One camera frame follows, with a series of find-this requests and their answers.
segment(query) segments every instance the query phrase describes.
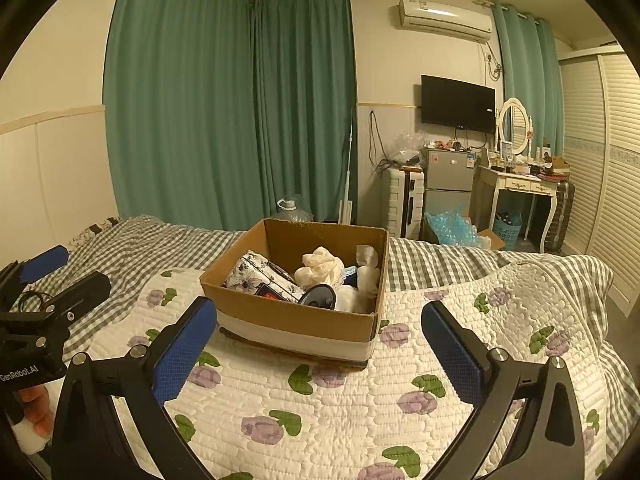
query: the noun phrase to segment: wardrobe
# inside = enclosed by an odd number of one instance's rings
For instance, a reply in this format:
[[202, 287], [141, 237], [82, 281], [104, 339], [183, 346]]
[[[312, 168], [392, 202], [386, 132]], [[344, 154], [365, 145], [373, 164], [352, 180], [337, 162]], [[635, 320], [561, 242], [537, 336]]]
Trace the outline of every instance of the wardrobe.
[[628, 316], [640, 294], [640, 78], [619, 46], [572, 52], [560, 68], [575, 184], [563, 250], [613, 270], [609, 295]]

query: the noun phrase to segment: teal curtain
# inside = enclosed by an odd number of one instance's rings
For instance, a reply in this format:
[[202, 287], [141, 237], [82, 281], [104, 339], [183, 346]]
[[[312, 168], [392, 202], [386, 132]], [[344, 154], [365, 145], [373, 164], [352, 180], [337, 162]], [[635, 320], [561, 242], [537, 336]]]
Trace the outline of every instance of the teal curtain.
[[355, 106], [350, 1], [254, 0], [252, 37], [262, 192], [272, 210], [299, 194], [316, 220], [337, 219]]
[[269, 213], [250, 0], [117, 0], [104, 69], [121, 215], [245, 229]]
[[543, 138], [553, 155], [564, 146], [564, 108], [556, 42], [549, 24], [521, 18], [515, 7], [494, 5], [495, 26], [504, 67], [504, 98], [518, 98], [533, 118], [533, 149]]

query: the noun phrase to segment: curtain rod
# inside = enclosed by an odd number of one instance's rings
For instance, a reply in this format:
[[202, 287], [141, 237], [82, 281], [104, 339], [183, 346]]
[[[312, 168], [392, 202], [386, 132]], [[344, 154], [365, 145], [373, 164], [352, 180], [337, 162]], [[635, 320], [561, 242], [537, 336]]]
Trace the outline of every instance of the curtain rod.
[[[476, 5], [480, 5], [483, 7], [495, 7], [495, 2], [490, 2], [488, 0], [474, 0], [474, 3]], [[501, 7], [502, 7], [502, 10], [509, 10], [509, 7], [505, 7], [505, 6], [501, 6]], [[529, 17], [526, 14], [521, 14], [520, 12], [518, 12], [518, 16], [520, 16], [521, 18], [524, 18], [525, 20], [529, 19]], [[533, 21], [536, 23], [536, 25], [540, 24], [540, 22], [535, 18]]]

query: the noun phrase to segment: white suitcase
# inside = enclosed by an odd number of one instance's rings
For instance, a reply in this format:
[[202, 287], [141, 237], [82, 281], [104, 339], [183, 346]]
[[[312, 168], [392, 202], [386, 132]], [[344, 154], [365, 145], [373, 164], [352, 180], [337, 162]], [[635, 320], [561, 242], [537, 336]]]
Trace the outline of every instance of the white suitcase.
[[424, 173], [419, 168], [382, 174], [382, 227], [395, 238], [420, 238]]

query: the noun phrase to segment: luggage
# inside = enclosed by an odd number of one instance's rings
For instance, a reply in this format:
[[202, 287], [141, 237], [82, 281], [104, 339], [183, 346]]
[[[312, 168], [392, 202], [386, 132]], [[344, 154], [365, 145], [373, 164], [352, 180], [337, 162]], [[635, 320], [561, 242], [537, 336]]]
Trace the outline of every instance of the luggage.
[[424, 173], [389, 168], [382, 174], [382, 227], [394, 238], [417, 240], [422, 222]]
[[[546, 234], [545, 252], [559, 253], [562, 249], [566, 228], [569, 224], [569, 216], [571, 216], [571, 208], [574, 205], [574, 194], [574, 184], [570, 182], [558, 182], [558, 188], [556, 190], [558, 206], [556, 206], [556, 214], [549, 226], [549, 232]], [[530, 238], [537, 247], [540, 246], [540, 238], [542, 238], [542, 231], [545, 229], [550, 208], [551, 200], [538, 197], [536, 209], [533, 213], [530, 233]]]

